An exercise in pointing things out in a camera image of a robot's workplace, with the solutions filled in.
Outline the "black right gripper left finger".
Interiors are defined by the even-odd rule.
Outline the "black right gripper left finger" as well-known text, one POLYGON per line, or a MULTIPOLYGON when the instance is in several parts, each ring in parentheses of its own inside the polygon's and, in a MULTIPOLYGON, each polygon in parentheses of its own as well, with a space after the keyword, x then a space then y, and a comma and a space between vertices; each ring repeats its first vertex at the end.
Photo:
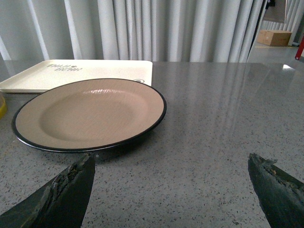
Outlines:
POLYGON ((95 158, 86 154, 0 216, 2 228, 79 228, 89 203, 95 158))

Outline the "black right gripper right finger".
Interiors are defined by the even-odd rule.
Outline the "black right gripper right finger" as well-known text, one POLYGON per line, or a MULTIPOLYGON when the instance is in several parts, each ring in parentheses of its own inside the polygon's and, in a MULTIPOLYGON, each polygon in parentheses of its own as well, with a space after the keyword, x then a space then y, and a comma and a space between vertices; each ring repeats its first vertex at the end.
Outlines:
POLYGON ((251 153, 248 172, 260 206, 272 228, 304 226, 304 184, 266 160, 251 153))

